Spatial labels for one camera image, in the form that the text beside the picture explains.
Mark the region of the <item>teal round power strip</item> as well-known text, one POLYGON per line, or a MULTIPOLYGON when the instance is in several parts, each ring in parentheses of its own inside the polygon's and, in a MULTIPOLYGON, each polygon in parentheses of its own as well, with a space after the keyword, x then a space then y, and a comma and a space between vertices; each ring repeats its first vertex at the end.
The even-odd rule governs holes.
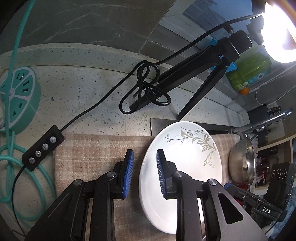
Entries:
POLYGON ((16 135, 23 132, 33 120, 41 99, 41 87, 32 68, 13 70, 12 80, 1 81, 1 100, 9 91, 9 130, 16 135))

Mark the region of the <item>large steel bowl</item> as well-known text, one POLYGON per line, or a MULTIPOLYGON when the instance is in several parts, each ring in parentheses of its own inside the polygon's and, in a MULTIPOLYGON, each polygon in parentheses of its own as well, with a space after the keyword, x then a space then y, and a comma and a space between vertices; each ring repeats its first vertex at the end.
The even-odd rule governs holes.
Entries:
POLYGON ((250 138, 243 138, 231 149, 228 160, 229 174, 237 184, 252 185, 255 175, 255 158, 250 138))

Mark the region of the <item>orange fruit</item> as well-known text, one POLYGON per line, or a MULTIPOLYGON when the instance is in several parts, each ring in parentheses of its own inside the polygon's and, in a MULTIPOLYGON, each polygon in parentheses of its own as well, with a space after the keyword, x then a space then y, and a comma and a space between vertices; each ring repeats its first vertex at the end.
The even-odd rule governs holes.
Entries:
POLYGON ((249 93, 249 88, 246 87, 246 88, 240 90, 239 93, 240 93, 241 95, 248 95, 248 93, 249 93))

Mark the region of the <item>green dish soap bottle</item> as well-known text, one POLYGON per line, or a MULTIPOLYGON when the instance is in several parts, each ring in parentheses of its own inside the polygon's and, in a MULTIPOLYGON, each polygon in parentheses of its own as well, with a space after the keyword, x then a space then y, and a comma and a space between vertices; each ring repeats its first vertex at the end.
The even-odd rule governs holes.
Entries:
POLYGON ((237 64, 237 69, 227 72, 226 77, 232 88, 241 91, 271 73, 268 56, 256 53, 237 64))

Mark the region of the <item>beige plaid cloth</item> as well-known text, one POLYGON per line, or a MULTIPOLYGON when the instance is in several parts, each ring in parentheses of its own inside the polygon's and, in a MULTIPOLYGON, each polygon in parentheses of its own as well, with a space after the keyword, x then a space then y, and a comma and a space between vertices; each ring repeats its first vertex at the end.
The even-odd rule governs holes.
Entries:
MULTIPOLYGON (((213 135, 222 163, 222 181, 230 180, 228 157, 239 136, 213 135)), ((111 171, 122 161, 126 151, 134 151, 134 170, 128 197, 114 201, 115 236, 117 240, 175 240, 175 234, 155 228, 146 217, 139 199, 139 174, 145 153, 155 137, 65 135, 65 142, 54 153, 55 186, 62 193, 76 179, 91 181, 111 171)))

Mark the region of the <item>white plate gold leaves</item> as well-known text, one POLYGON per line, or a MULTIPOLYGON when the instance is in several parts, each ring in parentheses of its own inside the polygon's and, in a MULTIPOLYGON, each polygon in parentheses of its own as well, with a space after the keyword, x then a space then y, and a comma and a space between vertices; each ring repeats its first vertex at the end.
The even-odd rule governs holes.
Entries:
POLYGON ((157 151, 162 149, 168 161, 175 163, 195 180, 222 181, 222 163, 218 142, 200 125, 178 121, 164 128, 151 142, 140 168, 138 190, 142 209, 158 230, 176 234, 177 200, 166 200, 161 193, 157 151))

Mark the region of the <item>chrome kitchen faucet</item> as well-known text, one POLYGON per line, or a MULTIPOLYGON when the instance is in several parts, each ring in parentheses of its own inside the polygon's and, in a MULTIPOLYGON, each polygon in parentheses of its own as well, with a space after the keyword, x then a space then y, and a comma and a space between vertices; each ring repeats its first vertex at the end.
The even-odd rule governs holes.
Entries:
POLYGON ((246 137, 247 134, 252 133, 254 130, 258 128, 264 128, 276 121, 282 120, 293 113, 292 108, 288 108, 287 110, 281 111, 279 114, 274 115, 272 117, 267 118, 266 120, 259 121, 257 123, 241 126, 238 128, 233 128, 231 133, 240 135, 242 137, 246 137))

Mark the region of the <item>black inline light remote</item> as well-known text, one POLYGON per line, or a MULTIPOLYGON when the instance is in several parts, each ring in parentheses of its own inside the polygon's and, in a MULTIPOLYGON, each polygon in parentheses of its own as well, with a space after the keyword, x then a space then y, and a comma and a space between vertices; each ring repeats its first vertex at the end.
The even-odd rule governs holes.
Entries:
POLYGON ((22 155, 22 163, 27 169, 34 171, 41 161, 64 140, 62 132, 56 125, 53 125, 22 155))

